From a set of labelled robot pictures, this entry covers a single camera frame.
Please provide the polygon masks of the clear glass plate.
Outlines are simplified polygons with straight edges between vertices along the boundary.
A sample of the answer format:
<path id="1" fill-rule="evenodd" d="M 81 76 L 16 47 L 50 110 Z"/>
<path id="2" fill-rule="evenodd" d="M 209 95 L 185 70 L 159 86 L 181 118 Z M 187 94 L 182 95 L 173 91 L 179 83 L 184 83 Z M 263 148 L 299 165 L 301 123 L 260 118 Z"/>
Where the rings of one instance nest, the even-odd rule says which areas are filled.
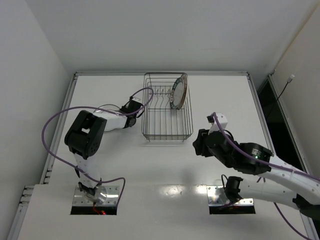
<path id="1" fill-rule="evenodd" d="M 99 106 L 97 109 L 94 110 L 94 113 L 106 113 L 105 110 L 111 111 L 111 112 L 119 112 L 120 107 L 116 104 L 103 104 Z"/>

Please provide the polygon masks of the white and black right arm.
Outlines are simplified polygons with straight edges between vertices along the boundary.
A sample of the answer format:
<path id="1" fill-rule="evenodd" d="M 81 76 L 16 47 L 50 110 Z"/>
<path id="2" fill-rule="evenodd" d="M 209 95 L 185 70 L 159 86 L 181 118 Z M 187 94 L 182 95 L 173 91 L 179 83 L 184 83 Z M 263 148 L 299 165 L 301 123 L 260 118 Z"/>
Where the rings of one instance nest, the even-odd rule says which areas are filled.
<path id="1" fill-rule="evenodd" d="M 198 156 L 215 157 L 227 168 L 267 180 L 259 185 L 239 176 L 229 176 L 222 195 L 231 203 L 259 199 L 286 205 L 314 220 L 320 219 L 319 182 L 272 156 L 269 149 L 253 142 L 238 143 L 230 133 L 208 129 L 200 129 L 192 145 Z"/>

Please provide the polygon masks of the green rimmed white plate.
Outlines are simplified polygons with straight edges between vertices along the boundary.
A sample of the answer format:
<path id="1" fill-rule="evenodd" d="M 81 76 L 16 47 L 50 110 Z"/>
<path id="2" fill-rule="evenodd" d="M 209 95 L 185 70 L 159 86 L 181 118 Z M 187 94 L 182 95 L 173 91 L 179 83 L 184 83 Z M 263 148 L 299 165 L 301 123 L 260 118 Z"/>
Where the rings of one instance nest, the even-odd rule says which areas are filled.
<path id="1" fill-rule="evenodd" d="M 177 78 L 172 86 L 171 92 L 170 92 L 170 107 L 171 109 L 178 110 L 178 105 L 180 104 L 181 97 L 183 94 L 183 80 L 181 79 L 181 76 Z"/>

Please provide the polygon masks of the orange sunburst white plate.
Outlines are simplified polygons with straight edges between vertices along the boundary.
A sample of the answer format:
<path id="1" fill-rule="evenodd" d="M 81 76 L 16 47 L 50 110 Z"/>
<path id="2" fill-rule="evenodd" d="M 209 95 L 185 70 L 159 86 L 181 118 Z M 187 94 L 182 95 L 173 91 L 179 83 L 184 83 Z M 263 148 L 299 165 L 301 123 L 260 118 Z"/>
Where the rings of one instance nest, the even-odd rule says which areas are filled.
<path id="1" fill-rule="evenodd" d="M 189 90 L 188 75 L 186 73 L 183 73 L 181 75 L 181 79 L 182 79 L 182 82 L 183 82 L 183 91 L 182 91 L 182 96 L 181 96 L 180 103 L 179 103 L 178 108 L 177 108 L 178 110 L 182 109 L 182 107 L 184 106 L 185 101 L 187 99 L 187 92 Z"/>

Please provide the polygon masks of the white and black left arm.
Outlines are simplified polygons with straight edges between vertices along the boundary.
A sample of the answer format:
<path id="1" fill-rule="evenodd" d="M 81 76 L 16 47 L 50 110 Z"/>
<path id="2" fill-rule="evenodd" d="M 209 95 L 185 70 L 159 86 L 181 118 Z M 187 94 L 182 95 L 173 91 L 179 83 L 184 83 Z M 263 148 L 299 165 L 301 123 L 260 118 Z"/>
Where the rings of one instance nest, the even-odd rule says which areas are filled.
<path id="1" fill-rule="evenodd" d="M 107 198 L 107 189 L 102 186 L 94 157 L 103 135 L 105 132 L 134 126 L 142 106 L 139 98 L 131 97 L 119 110 L 94 113 L 82 110 L 64 138 L 65 145 L 76 160 L 79 190 L 95 203 L 103 203 Z"/>

